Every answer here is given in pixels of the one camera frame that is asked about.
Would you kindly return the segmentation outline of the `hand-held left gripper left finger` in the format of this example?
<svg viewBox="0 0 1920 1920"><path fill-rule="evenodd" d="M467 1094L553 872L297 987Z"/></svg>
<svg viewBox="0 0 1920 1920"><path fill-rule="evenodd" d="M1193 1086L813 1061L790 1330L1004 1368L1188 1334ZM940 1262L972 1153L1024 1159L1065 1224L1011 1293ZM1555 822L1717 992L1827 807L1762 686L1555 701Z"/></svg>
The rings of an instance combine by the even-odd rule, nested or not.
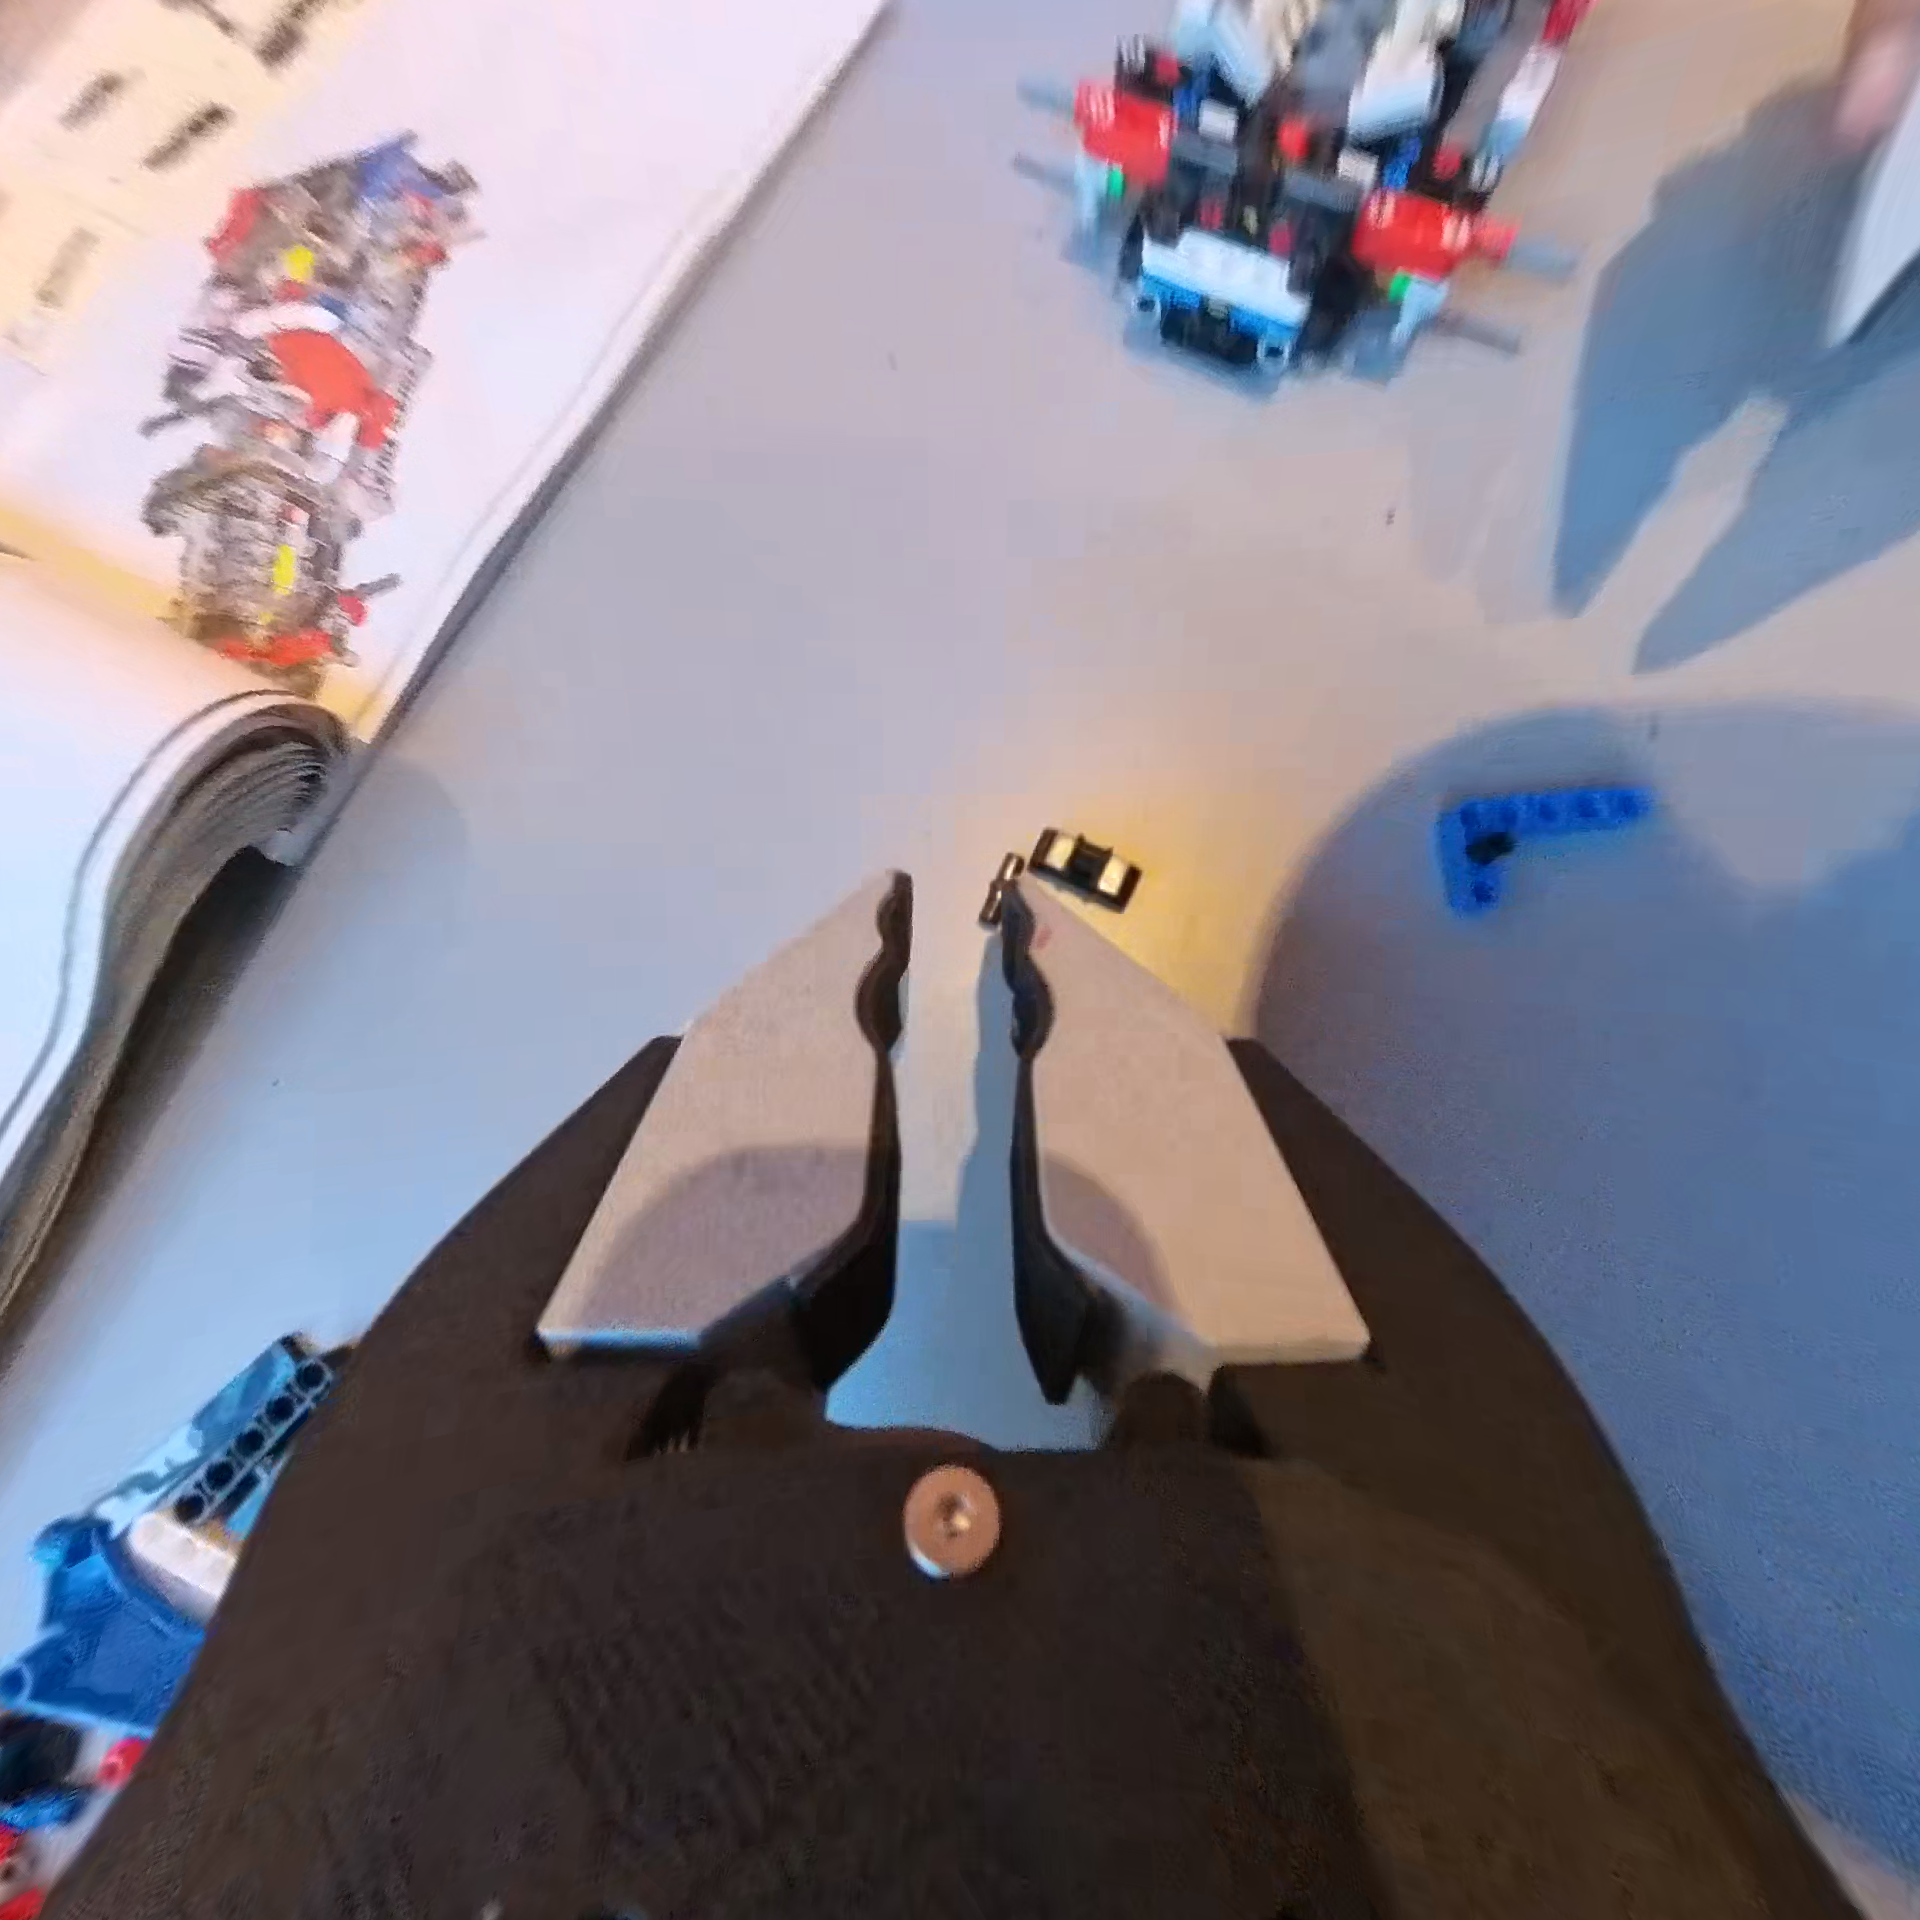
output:
<svg viewBox="0 0 1920 1920"><path fill-rule="evenodd" d="M915 888L880 872L675 1041L538 1319L553 1358L774 1353L832 1389L896 1297Z"/></svg>

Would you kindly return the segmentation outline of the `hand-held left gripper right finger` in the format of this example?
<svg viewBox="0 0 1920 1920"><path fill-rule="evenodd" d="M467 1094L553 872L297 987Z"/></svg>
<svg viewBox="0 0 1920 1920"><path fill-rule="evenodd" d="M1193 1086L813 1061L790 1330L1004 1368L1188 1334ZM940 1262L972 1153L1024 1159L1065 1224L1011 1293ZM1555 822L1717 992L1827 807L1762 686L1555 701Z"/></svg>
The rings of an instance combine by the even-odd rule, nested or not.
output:
<svg viewBox="0 0 1920 1920"><path fill-rule="evenodd" d="M1228 1041L1054 896L1011 886L1014 1319L1042 1400L1360 1361L1372 1334Z"/></svg>

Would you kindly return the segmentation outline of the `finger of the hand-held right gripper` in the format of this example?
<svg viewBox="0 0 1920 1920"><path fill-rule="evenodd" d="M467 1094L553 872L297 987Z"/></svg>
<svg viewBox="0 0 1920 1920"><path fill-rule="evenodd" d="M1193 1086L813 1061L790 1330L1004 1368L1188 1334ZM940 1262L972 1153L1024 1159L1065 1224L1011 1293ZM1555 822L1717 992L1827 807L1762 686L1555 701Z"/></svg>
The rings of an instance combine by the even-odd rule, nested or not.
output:
<svg viewBox="0 0 1920 1920"><path fill-rule="evenodd" d="M1825 345L1837 351L1872 320L1918 257L1918 149L1889 137L1861 179L1861 193L1833 277Z"/></svg>

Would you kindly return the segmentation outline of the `blue angled beam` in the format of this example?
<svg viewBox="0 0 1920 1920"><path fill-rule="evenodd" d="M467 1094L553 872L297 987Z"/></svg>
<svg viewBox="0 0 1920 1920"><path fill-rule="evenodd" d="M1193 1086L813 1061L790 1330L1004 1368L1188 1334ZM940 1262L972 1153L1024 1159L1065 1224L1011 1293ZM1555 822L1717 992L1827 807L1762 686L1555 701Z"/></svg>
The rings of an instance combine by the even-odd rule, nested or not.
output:
<svg viewBox="0 0 1920 1920"><path fill-rule="evenodd" d="M1601 784L1520 791L1445 807L1434 825L1434 854L1446 910L1461 920L1493 913L1504 899L1513 863L1525 854L1582 837L1626 832L1650 819L1656 806L1646 786ZM1459 858L1461 825L1470 832L1499 825L1520 839L1518 854L1506 859L1499 877L1482 877L1482 886L1472 893Z"/></svg>

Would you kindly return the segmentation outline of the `brick car chassis model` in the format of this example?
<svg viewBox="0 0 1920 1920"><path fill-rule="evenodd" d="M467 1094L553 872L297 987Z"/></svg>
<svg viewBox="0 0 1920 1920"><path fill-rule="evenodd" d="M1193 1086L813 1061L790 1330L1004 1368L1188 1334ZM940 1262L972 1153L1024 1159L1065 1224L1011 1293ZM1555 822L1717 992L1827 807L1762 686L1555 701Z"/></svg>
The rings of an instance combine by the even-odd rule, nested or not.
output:
<svg viewBox="0 0 1920 1920"><path fill-rule="evenodd" d="M1579 2L1181 2L1106 78L1019 86L1065 121L1076 231L1114 245L1134 331L1268 390L1395 376L1427 335L1515 353L1462 273L1573 275L1493 197L1556 86Z"/></svg>

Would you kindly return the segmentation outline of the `black angled connector piece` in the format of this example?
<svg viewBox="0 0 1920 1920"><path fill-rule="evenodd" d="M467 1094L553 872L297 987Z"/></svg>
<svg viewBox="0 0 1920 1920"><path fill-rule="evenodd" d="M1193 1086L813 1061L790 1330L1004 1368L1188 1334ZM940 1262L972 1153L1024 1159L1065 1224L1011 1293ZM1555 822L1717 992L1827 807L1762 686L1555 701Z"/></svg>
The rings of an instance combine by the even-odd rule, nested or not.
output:
<svg viewBox="0 0 1920 1920"><path fill-rule="evenodd" d="M1106 848L1082 832L1051 827L1038 837L1026 869L1070 896L1114 915L1130 909L1142 878L1138 864L1116 848Z"/></svg>

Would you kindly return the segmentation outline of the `pile of loose bricks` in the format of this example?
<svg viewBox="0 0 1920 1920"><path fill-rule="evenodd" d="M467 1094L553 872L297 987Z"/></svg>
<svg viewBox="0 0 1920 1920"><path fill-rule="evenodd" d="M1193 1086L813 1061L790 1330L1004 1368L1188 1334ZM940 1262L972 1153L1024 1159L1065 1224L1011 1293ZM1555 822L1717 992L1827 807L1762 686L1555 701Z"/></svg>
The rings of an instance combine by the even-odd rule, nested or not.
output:
<svg viewBox="0 0 1920 1920"><path fill-rule="evenodd" d="M40 1618L4 1658L4 1915L40 1915L186 1688L237 1558L353 1342L284 1336L32 1544Z"/></svg>

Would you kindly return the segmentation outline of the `building instruction booklet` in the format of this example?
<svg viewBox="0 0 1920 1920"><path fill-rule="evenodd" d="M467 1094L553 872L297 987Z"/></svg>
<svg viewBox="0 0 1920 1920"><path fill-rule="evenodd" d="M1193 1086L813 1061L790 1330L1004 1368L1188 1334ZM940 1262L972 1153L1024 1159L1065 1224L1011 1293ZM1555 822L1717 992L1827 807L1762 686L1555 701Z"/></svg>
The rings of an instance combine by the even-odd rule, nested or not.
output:
<svg viewBox="0 0 1920 1920"><path fill-rule="evenodd" d="M4 5L2 1301L882 5Z"/></svg>

